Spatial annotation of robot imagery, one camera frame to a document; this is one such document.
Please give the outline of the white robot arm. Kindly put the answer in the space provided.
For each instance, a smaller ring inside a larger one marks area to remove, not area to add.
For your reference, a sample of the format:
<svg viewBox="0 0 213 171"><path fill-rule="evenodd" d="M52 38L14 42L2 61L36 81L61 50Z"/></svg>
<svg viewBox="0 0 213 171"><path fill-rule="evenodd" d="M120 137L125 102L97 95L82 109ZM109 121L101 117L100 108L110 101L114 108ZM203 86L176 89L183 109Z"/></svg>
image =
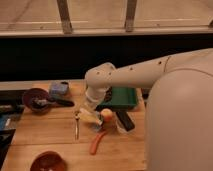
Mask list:
<svg viewBox="0 0 213 171"><path fill-rule="evenodd" d="M147 171L213 171L213 48L117 68L88 70L82 108L92 111L111 87L149 91Z"/></svg>

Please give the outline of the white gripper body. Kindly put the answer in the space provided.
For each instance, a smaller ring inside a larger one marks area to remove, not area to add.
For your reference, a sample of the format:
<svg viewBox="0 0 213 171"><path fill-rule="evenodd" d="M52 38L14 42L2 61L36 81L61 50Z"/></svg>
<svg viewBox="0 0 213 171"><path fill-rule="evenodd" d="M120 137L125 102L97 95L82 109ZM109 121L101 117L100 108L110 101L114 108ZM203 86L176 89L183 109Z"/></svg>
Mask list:
<svg viewBox="0 0 213 171"><path fill-rule="evenodd" d="M104 100L106 91L106 88L88 87L85 92L84 108L90 112L94 111Z"/></svg>

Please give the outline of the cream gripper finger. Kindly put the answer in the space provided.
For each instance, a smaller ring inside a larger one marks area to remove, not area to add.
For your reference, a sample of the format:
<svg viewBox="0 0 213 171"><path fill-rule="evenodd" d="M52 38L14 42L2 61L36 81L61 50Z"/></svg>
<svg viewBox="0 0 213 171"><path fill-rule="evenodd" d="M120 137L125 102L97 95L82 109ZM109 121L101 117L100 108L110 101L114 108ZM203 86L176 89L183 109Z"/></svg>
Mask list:
<svg viewBox="0 0 213 171"><path fill-rule="evenodd" d="M98 118L95 113L91 113L88 110L81 108L78 113L79 118L88 123L94 123L97 125L102 125L103 121Z"/></svg>

